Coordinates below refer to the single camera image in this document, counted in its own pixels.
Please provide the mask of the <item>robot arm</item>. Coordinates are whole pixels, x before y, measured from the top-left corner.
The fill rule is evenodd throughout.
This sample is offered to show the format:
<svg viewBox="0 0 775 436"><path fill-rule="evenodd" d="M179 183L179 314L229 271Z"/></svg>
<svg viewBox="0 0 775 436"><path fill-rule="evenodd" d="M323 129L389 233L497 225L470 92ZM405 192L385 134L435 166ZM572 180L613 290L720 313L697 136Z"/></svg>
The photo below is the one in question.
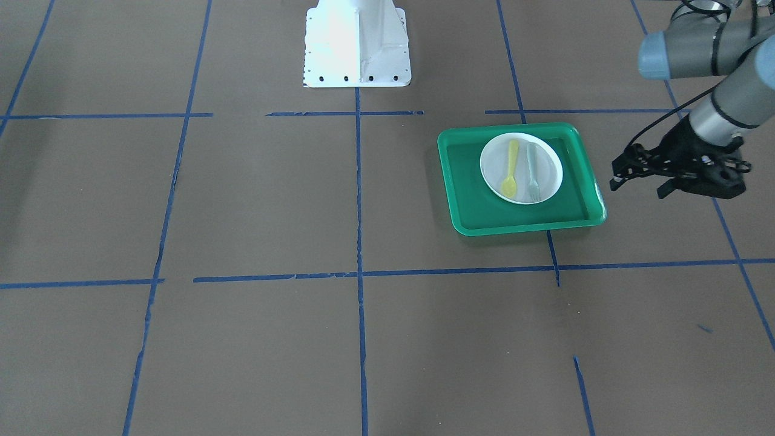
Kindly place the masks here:
<svg viewBox="0 0 775 436"><path fill-rule="evenodd" d="M648 34L639 48L643 78L719 77L690 99L690 113L651 150L632 139L612 160L610 190L637 177L661 176L661 199L673 191L732 199L747 190L752 166L742 159L745 136L774 113L773 16L733 21L738 1L683 1L667 29Z"/></svg>

